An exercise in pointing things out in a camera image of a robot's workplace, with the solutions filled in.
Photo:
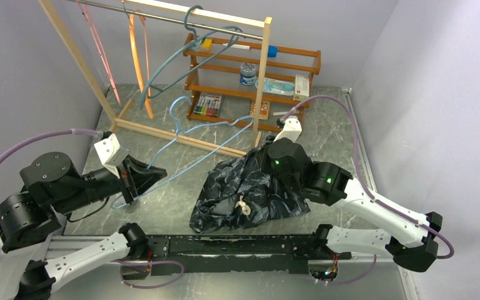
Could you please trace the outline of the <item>dark patterned shorts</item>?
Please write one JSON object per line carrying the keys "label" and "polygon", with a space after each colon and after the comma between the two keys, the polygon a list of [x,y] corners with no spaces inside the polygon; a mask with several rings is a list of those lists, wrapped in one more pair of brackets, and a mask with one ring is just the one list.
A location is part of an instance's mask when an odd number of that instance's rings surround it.
{"label": "dark patterned shorts", "polygon": [[269,173],[268,144],[221,161],[207,174],[189,218],[199,234],[255,228],[310,212],[306,199]]}

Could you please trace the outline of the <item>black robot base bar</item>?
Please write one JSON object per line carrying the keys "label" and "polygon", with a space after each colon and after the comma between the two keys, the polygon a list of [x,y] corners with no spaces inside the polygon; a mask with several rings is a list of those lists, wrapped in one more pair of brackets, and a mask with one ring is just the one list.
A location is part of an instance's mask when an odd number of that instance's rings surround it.
{"label": "black robot base bar", "polygon": [[277,235],[150,235],[148,249],[139,258],[153,266],[123,266],[124,279],[186,273],[286,271],[310,274],[310,265],[320,261],[330,266],[334,258],[350,259],[350,252],[337,254],[325,239],[311,234]]}

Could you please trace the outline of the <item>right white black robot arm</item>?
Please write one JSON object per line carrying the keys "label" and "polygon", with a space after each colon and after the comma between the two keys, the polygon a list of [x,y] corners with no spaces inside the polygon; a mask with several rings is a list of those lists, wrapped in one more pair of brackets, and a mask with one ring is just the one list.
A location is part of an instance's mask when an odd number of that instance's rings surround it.
{"label": "right white black robot arm", "polygon": [[321,259],[333,253],[390,256],[402,268],[423,273],[439,259],[435,240],[443,217],[400,206],[362,186],[358,177],[331,162],[314,162],[304,148],[288,138],[272,142],[265,150],[269,173],[287,188],[318,204],[346,210],[372,223],[374,229],[325,226],[312,242]]}

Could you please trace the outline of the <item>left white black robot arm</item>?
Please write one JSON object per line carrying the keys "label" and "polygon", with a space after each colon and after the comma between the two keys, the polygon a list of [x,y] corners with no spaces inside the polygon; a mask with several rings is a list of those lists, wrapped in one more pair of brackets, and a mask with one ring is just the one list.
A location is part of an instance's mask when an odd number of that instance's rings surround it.
{"label": "left white black robot arm", "polygon": [[166,177],[166,170],[126,156],[114,172],[102,168],[80,175],[70,157],[49,152],[21,170],[19,193],[0,204],[0,299],[49,299],[51,294],[103,264],[138,260],[148,238],[127,223],[107,238],[55,259],[36,260],[62,224],[59,215],[122,194],[133,201]]}

